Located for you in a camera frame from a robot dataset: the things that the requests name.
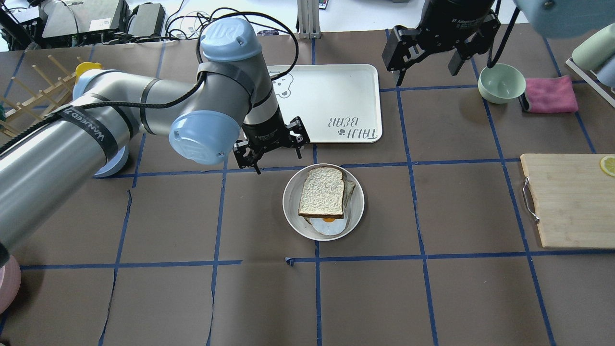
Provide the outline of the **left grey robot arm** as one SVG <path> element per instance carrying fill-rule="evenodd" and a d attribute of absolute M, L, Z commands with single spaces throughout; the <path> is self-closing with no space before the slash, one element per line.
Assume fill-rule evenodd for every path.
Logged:
<path fill-rule="evenodd" d="M 1 147 L 1 263 L 141 129 L 166 136 L 198 164 L 253 167 L 277 148 L 310 138 L 300 117 L 283 120 L 274 81 L 247 12 L 215 18 L 197 42 L 192 85 L 119 70 L 84 72 L 73 100 Z"/>

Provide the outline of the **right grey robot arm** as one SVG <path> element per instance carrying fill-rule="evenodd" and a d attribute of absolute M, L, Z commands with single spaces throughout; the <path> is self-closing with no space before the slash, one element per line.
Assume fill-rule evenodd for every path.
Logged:
<path fill-rule="evenodd" d="M 499 46 L 499 0 L 427 0 L 417 27 L 396 25 L 382 51 L 386 70 L 400 86 L 412 66 L 437 53 L 452 52 L 447 65 L 455 76 L 474 55 L 487 55 L 492 68 L 502 56 L 514 25 L 523 14 L 543 37 L 577 37 L 614 22 L 612 0 L 516 0 Z"/>

